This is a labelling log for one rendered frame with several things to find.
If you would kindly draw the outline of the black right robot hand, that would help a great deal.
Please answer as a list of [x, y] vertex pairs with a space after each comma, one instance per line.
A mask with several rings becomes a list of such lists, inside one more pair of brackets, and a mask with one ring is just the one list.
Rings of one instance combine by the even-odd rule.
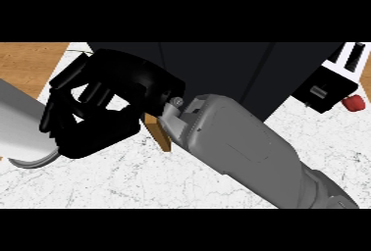
[[166, 104], [187, 90], [187, 83], [161, 67], [111, 49], [80, 55], [49, 85], [39, 130], [71, 159], [135, 135], [141, 117], [161, 116]]

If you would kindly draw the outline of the brown wooden cabinet panel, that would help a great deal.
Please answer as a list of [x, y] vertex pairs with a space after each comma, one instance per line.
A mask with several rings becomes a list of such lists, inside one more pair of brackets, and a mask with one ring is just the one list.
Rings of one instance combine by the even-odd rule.
[[150, 114], [145, 114], [144, 124], [150, 130], [150, 133], [151, 133], [163, 151], [170, 152], [172, 151], [172, 138], [163, 129], [158, 118]]

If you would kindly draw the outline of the pale grey cylinder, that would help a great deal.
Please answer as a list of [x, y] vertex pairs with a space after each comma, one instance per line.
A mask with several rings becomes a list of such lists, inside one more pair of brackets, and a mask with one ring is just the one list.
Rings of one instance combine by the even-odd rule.
[[55, 140], [39, 131], [45, 105], [0, 78], [0, 156], [23, 169], [59, 157]]

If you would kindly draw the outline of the black and white toaster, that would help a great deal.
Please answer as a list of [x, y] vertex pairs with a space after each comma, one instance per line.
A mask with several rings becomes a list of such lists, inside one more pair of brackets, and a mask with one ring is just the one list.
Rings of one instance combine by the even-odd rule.
[[292, 96], [321, 114], [358, 95], [371, 42], [343, 42]]

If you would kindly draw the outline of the small red object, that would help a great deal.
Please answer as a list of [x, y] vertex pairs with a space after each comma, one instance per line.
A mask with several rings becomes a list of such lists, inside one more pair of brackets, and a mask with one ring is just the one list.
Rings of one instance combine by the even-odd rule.
[[365, 109], [365, 102], [360, 95], [348, 96], [342, 100], [342, 105], [349, 112], [358, 112]]

